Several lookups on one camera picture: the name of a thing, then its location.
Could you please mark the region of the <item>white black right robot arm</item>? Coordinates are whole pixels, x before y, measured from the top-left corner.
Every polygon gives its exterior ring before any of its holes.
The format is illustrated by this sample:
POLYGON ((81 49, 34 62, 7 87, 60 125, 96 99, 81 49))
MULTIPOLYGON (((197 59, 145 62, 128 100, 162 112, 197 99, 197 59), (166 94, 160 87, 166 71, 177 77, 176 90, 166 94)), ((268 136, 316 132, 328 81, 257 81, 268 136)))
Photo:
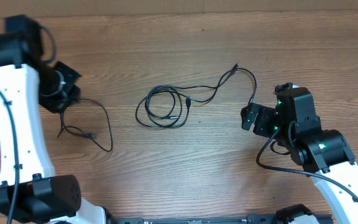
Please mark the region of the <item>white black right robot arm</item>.
POLYGON ((285 147, 338 223, 358 223, 358 165, 347 140, 335 129, 322 129, 307 88, 286 83, 277 85, 274 95, 273 108, 250 101, 241 110, 242 128, 267 138, 265 147, 285 147))

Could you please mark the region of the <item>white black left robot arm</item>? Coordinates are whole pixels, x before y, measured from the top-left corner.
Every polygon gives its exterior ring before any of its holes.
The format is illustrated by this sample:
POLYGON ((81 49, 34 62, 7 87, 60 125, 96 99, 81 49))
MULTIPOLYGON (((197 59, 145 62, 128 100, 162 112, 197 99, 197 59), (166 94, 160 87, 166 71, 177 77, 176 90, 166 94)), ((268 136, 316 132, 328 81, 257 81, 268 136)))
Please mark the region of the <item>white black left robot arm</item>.
POLYGON ((74 175, 57 175, 40 109, 63 114, 80 100, 78 72, 43 60, 45 27, 24 16, 7 17, 0 34, 0 213, 7 222, 113 223, 104 207, 82 197, 74 175))

